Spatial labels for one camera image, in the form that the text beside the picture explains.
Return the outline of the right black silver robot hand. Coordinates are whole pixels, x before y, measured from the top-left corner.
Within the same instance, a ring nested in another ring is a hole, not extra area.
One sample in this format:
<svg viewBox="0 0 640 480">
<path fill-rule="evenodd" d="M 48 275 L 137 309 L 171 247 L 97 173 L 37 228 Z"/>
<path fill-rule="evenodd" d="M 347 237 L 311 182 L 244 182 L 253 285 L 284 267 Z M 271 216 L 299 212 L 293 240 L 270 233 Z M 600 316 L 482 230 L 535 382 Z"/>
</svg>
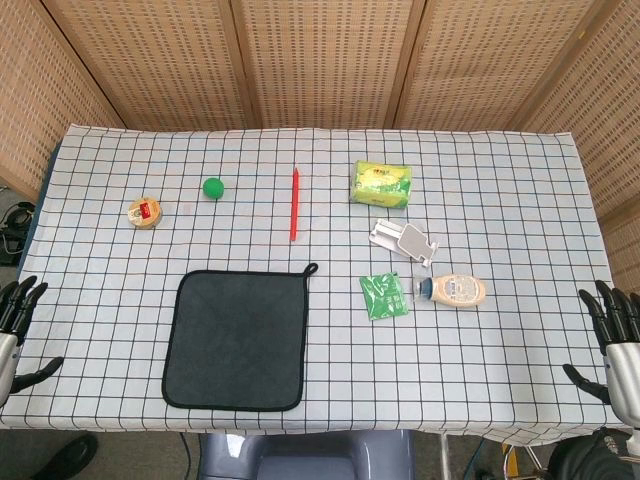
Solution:
<svg viewBox="0 0 640 480">
<path fill-rule="evenodd" d="M 597 300 L 588 291 L 578 291 L 592 319 L 593 330 L 603 356 L 607 383 L 583 377 L 573 365 L 563 371 L 579 390 L 609 405 L 623 424 L 639 427 L 639 295 L 625 294 L 595 282 L 601 296 Z"/>
</svg>

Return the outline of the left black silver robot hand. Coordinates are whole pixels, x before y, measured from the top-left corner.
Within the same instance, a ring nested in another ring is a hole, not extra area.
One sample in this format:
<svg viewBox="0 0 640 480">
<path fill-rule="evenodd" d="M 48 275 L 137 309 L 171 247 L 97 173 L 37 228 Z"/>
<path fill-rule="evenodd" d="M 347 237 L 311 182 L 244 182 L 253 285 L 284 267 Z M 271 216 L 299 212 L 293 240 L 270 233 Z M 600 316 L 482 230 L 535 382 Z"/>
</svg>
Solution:
<svg viewBox="0 0 640 480">
<path fill-rule="evenodd" d="M 30 276 L 1 289 L 1 406 L 6 404 L 10 395 L 51 377 L 64 362 L 64 358 L 58 356 L 33 373 L 16 373 L 34 310 L 48 287 L 47 282 L 36 282 L 37 277 Z"/>
</svg>

